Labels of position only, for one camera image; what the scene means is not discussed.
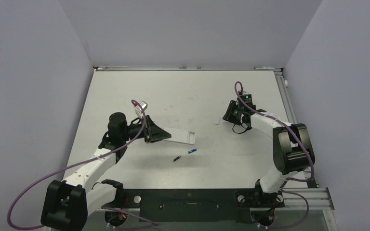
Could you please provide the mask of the white air conditioner remote control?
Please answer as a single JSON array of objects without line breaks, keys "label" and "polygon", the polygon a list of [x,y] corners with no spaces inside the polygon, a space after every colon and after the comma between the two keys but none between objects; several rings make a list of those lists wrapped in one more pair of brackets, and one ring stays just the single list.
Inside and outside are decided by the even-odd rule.
[{"label": "white air conditioner remote control", "polygon": [[164,130],[171,134],[171,137],[165,141],[194,145],[196,142],[196,133],[189,130],[165,127]]}]

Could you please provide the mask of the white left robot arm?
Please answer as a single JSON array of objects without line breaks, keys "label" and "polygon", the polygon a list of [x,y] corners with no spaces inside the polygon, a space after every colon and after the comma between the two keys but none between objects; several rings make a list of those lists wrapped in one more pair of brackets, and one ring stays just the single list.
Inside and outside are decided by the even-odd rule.
[{"label": "white left robot arm", "polygon": [[43,226],[58,231],[80,231],[88,216],[102,206],[126,206],[129,200],[123,184],[115,180],[99,182],[99,179],[118,163],[128,142],[135,138],[143,138],[145,143],[171,138],[171,134],[157,126],[149,115],[129,124],[124,113],[116,112],[109,117],[107,128],[92,161],[62,181],[54,180],[49,184],[40,219]]}]

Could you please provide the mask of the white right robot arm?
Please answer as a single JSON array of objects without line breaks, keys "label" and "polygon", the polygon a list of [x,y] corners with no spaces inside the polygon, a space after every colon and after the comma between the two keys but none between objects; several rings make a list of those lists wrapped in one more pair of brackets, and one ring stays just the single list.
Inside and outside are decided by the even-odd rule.
[{"label": "white right robot arm", "polygon": [[283,122],[265,110],[257,110],[249,93],[231,100],[222,119],[234,126],[245,126],[245,131],[259,130],[272,140],[273,165],[258,180],[260,188],[253,192],[257,205],[267,205],[272,193],[279,191],[285,182],[296,180],[298,172],[307,168],[314,171],[315,154],[306,125]]}]

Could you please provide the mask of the white battery compartment cover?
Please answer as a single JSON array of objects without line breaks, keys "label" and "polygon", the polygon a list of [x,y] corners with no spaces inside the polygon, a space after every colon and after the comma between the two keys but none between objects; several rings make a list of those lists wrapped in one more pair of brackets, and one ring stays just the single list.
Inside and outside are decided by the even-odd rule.
[{"label": "white battery compartment cover", "polygon": [[212,123],[214,125],[219,125],[221,123],[221,118],[218,116],[218,117],[215,117],[212,121]]}]

